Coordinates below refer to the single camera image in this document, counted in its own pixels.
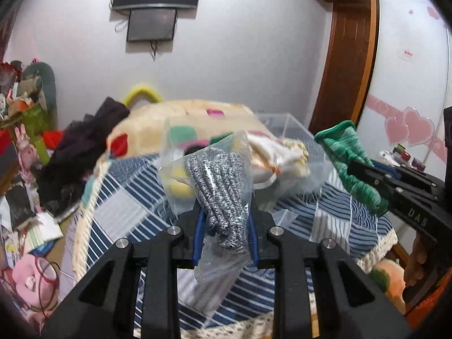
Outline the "white drawstring pouch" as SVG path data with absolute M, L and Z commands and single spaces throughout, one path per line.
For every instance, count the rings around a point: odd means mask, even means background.
M 297 181 L 310 175 L 310 154 L 304 142 L 278 139 L 263 132 L 247 133 L 254 188 L 269 188 L 276 181 Z

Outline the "grey gloves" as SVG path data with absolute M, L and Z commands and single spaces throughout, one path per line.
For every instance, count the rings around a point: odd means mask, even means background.
M 207 147 L 186 156 L 184 164 L 195 192 L 192 209 L 199 204 L 205 215 L 201 258 L 193 269 L 196 281 L 207 284 L 248 264 L 256 267 L 248 242 L 251 205 L 258 207 L 249 157 Z M 180 215 L 173 215 L 177 222 Z

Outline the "white suitcase with stickers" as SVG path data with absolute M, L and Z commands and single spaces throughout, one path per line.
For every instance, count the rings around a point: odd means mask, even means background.
M 420 172 L 425 171 L 425 165 L 416 157 L 411 156 L 401 143 L 397 143 L 391 151 L 380 151 L 379 162 L 395 167 L 413 168 Z

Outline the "clear plastic storage bin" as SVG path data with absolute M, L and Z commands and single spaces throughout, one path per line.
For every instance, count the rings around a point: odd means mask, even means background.
M 289 113 L 208 109 L 204 114 L 173 116 L 164 123 L 158 176 L 175 215 L 195 203 L 185 158 L 207 147 L 249 157 L 256 202 L 265 211 L 285 197 L 319 192 L 333 170 L 313 135 Z

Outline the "pink headphones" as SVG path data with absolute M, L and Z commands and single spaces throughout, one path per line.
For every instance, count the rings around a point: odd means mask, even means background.
M 1 270 L 1 284 L 19 311 L 47 314 L 57 306 L 59 274 L 42 257 L 23 255 L 13 269 Z

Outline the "blue white patterned tablecloth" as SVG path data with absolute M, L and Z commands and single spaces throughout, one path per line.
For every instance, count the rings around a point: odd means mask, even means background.
M 158 180 L 158 155 L 100 164 L 86 184 L 65 238 L 59 296 L 64 298 L 119 238 L 142 242 L 168 227 L 171 209 Z M 369 272 L 397 243 L 388 217 L 375 217 L 351 196 L 332 171 L 314 194 L 271 204 L 275 222 L 296 236 L 339 243 Z M 252 265 L 209 283 L 191 270 L 178 273 L 183 338 L 269 338 L 273 324 L 274 272 Z

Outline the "brown wooden door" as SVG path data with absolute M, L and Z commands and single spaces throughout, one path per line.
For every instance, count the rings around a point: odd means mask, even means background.
M 309 130 L 316 134 L 343 120 L 356 122 L 364 99 L 375 37 L 371 0 L 323 0 L 333 5 L 329 46 Z

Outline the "yellow round sponge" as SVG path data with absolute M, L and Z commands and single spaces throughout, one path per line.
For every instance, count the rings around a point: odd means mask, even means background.
M 176 198 L 188 199 L 194 196 L 187 171 L 182 167 L 173 168 L 170 175 L 169 191 Z

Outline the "dark clothing pile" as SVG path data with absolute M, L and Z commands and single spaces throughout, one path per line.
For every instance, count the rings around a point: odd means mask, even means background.
M 128 115 L 124 104 L 108 97 L 94 115 L 68 125 L 36 178 L 43 210 L 57 217 L 81 199 L 87 178 L 107 149 L 108 135 Z

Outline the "pink bunny plush toy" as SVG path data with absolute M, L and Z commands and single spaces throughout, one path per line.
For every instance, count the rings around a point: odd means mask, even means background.
M 34 182 L 34 175 L 31 168 L 39 163 L 38 152 L 31 144 L 24 124 L 15 127 L 15 136 L 20 175 L 24 182 L 31 184 Z

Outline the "red flat box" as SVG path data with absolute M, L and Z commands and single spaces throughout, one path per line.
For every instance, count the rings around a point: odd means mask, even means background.
M 12 145 L 12 139 L 10 133 L 6 129 L 0 130 L 0 155 L 3 155 Z

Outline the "green cardboard box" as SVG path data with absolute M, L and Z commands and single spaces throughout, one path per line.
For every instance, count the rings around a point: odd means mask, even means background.
M 1 130 L 8 130 L 15 139 L 14 128 L 21 124 L 25 126 L 30 138 L 41 136 L 44 132 L 54 129 L 52 114 L 45 112 L 40 106 L 30 107 L 25 112 L 16 112 L 7 120 L 1 121 Z

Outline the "yellow curved plush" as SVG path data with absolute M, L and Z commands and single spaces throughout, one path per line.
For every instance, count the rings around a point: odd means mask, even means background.
M 133 86 L 126 96 L 122 99 L 122 103 L 125 107 L 129 108 L 133 106 L 140 99 L 145 99 L 150 103 L 161 103 L 164 101 L 163 97 L 151 86 L 145 83 L 139 83 Z

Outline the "grey green plush toy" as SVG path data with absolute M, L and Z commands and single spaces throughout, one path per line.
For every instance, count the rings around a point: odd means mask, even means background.
M 38 92 L 38 101 L 45 112 L 52 112 L 56 107 L 55 73 L 49 64 L 42 61 L 28 65 L 21 74 L 18 95 Z

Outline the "small black wall monitor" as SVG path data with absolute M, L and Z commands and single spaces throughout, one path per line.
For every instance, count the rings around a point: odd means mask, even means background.
M 177 11 L 170 8 L 131 10 L 127 42 L 171 41 L 175 33 Z

